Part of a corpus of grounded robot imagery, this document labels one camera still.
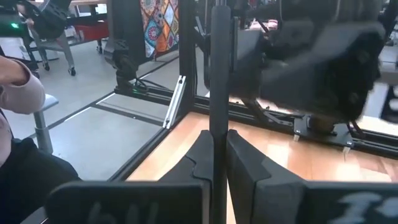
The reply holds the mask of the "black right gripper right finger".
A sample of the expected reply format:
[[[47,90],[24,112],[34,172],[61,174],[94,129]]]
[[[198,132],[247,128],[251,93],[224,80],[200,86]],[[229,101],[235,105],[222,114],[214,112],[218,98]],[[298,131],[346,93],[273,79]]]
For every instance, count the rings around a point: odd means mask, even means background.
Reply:
[[[304,180],[231,129],[227,176],[237,224],[299,224]]]

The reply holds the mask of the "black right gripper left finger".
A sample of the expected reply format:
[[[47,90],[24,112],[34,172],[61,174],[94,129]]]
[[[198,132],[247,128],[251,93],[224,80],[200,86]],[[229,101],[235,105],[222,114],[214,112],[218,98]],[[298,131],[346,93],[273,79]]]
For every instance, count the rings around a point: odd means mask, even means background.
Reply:
[[[202,130],[183,157],[158,182],[170,185],[212,185],[213,136]]]

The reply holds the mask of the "grey office chair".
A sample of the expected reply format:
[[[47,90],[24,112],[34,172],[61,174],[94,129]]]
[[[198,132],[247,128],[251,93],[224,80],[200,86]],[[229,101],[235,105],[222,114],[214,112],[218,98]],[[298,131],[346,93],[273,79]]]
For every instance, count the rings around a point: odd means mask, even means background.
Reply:
[[[46,71],[50,70],[49,66],[49,60],[47,58],[47,52],[46,50],[53,50],[56,52],[63,52],[65,55],[65,58],[68,62],[68,72],[71,76],[76,75],[75,71],[75,64],[74,64],[74,59],[72,55],[72,51],[70,49],[68,39],[66,36],[66,33],[63,32],[60,37],[57,39],[53,40],[41,40],[39,35],[36,33],[35,30],[31,29],[30,30],[32,37],[35,41],[37,51],[40,54],[40,57],[42,59],[43,67]]]

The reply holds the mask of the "colourful patterned tapestry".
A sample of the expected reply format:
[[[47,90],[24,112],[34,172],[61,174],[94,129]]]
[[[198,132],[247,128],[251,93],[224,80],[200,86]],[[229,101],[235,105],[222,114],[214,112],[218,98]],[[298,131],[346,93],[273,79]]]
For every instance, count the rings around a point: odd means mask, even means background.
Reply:
[[[146,57],[178,45],[178,4],[178,0],[140,0]]]

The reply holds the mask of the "grey stool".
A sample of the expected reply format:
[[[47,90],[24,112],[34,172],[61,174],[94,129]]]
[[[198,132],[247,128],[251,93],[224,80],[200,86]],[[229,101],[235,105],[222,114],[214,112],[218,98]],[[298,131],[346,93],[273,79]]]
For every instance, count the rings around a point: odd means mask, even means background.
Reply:
[[[49,154],[53,153],[52,142],[49,133],[49,127],[46,125],[44,111],[50,109],[57,105],[59,101],[56,97],[46,94],[45,101],[42,108],[34,113],[35,120],[35,134],[37,139],[38,148],[41,151],[47,152]]]

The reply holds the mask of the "red cabinet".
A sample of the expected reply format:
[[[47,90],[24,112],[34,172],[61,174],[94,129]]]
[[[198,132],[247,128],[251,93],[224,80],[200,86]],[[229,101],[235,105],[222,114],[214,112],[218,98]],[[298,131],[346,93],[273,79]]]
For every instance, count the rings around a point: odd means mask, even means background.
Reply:
[[[75,25],[75,32],[77,37],[82,41],[100,40],[108,37],[108,22],[98,21],[91,25]]]

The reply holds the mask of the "person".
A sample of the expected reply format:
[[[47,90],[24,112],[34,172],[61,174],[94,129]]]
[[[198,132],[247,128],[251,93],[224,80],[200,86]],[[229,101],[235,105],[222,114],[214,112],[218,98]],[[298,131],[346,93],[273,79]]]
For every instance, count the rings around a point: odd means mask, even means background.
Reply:
[[[53,189],[79,180],[69,162],[39,150],[31,138],[15,138],[3,113],[32,114],[44,101],[40,80],[20,61],[0,56],[0,224],[20,224]]]

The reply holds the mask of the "black bag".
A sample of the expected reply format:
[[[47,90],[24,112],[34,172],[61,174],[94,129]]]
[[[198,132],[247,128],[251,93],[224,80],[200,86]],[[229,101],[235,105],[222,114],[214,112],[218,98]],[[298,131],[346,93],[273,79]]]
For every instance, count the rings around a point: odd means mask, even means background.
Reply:
[[[45,0],[36,6],[29,3],[29,17],[41,39],[56,39],[67,26],[67,12],[72,0]]]

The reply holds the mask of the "silver corner bracket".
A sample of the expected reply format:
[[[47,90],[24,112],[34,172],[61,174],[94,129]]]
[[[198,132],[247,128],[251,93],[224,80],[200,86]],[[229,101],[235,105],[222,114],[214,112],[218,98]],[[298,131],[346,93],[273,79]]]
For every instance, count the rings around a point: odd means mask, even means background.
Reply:
[[[165,119],[162,127],[166,129],[170,129],[170,127],[174,124],[175,119],[177,117],[178,108],[180,106],[183,92],[186,85],[186,76],[179,76],[177,84],[174,89],[174,93],[172,95],[172,99],[169,104],[169,108],[165,115]]]

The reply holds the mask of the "black aluminium table frame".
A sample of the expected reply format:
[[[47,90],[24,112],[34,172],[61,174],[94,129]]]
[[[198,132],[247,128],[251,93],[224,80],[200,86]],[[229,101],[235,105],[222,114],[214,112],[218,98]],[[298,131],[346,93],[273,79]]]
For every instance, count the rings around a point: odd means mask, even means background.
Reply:
[[[186,80],[177,116],[112,175],[111,180],[159,180],[209,127],[210,101],[196,95],[196,52],[192,43],[180,50],[180,74]],[[305,137],[293,127],[294,116],[278,112],[281,124],[260,121],[241,103],[229,104],[229,126],[265,155],[306,179],[398,182],[398,124],[365,116],[365,137],[349,149]]]

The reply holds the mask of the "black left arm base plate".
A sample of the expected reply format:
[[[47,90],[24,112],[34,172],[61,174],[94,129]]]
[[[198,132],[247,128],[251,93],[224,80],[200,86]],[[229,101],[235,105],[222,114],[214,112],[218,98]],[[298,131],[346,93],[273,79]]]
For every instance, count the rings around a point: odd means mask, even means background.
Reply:
[[[304,115],[302,118],[294,120],[294,141],[305,139],[332,146],[352,148],[354,141],[347,125],[335,124],[331,132],[319,132],[310,127],[310,115]]]

